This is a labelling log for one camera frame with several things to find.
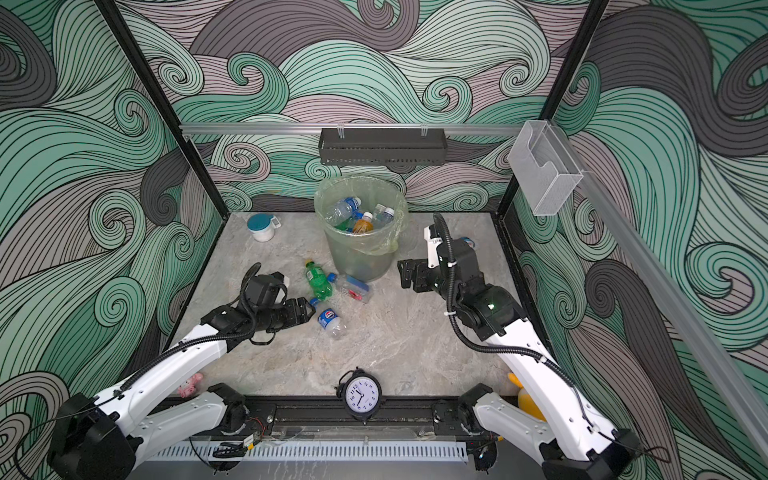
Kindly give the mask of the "clear bottle white cap blue label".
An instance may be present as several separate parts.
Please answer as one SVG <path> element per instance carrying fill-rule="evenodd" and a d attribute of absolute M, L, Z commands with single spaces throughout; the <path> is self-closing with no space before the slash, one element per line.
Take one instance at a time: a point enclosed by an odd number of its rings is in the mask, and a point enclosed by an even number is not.
<path fill-rule="evenodd" d="M 394 221 L 395 210 L 391 207 L 377 204 L 374 210 L 373 226 L 375 230 L 380 230 Z"/>

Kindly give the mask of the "pepsi label clear bottle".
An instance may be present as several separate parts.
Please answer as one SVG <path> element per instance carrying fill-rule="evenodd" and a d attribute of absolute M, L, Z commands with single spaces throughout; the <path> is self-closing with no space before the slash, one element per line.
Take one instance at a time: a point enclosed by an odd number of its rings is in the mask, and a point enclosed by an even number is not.
<path fill-rule="evenodd" d="M 328 302 L 311 298 L 310 305 L 316 310 L 317 322 L 328 335 L 334 339 L 340 339 L 346 335 L 346 324 Z"/>

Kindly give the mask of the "green sprite bottle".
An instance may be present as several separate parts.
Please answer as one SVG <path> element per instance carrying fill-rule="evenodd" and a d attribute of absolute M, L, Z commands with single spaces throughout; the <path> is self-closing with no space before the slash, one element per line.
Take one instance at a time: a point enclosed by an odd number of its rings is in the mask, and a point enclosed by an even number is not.
<path fill-rule="evenodd" d="M 325 271 L 313 260 L 305 262 L 305 277 L 314 297 L 319 301 L 325 301 L 333 295 L 333 287 Z"/>
<path fill-rule="evenodd" d="M 336 226 L 336 229 L 344 232 L 351 232 L 355 224 L 355 219 L 350 217 Z"/>

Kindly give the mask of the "large clear bottle white cap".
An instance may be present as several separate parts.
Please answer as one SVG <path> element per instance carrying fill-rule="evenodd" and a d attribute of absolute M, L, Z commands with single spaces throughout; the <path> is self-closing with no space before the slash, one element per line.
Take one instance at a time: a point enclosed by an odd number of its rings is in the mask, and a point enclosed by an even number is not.
<path fill-rule="evenodd" d="M 337 201 L 325 215 L 326 222 L 338 226 L 349 220 L 358 211 L 362 201 L 359 197 L 345 197 Z"/>

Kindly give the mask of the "red yellow label bottle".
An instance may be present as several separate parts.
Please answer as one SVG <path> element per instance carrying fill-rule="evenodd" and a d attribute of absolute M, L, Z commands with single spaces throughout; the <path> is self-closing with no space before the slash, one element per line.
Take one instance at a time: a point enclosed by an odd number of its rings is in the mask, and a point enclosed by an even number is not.
<path fill-rule="evenodd" d="M 367 234 L 374 230 L 373 214 L 364 212 L 355 216 L 356 221 L 352 227 L 352 233 L 355 235 Z"/>

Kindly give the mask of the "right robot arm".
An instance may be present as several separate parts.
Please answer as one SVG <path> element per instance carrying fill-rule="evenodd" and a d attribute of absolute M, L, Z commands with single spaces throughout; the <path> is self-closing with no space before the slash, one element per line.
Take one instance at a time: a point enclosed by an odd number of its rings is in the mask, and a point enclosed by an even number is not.
<path fill-rule="evenodd" d="M 433 291 L 471 350 L 499 356 L 540 411 L 479 384 L 462 397 L 467 431 L 498 434 L 538 463 L 548 479 L 617 479 L 640 455 L 638 436 L 619 429 L 578 390 L 506 289 L 486 282 L 475 250 L 427 230 L 427 256 L 398 263 L 403 288 Z"/>

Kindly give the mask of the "green sprite bottle front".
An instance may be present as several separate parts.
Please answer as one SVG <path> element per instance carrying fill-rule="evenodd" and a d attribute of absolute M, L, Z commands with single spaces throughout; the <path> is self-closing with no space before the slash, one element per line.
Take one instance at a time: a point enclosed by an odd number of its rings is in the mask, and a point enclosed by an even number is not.
<path fill-rule="evenodd" d="M 350 217 L 336 226 L 336 229 L 344 232 L 351 232 L 355 224 L 355 219 Z"/>

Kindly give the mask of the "clear bottle blue cap slanted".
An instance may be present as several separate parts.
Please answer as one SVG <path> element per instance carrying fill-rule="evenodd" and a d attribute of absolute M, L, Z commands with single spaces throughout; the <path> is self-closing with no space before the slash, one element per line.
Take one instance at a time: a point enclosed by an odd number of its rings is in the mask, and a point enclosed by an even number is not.
<path fill-rule="evenodd" d="M 329 273 L 327 280 L 339 291 L 359 302 L 367 303 L 372 296 L 371 287 L 352 276 Z"/>

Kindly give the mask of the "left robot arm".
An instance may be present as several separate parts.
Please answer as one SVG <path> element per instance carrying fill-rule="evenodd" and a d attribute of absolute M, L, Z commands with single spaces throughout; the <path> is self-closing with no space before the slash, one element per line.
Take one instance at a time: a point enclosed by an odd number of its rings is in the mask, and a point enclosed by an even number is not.
<path fill-rule="evenodd" d="M 224 383 L 173 407 L 157 407 L 255 334 L 275 336 L 307 323 L 315 312 L 306 298 L 289 297 L 282 273 L 264 275 L 253 267 L 238 299 L 213 308 L 173 347 L 94 396 L 67 400 L 54 421 L 48 465 L 63 479 L 124 479 L 156 453 L 200 432 L 241 434 L 245 398 Z"/>

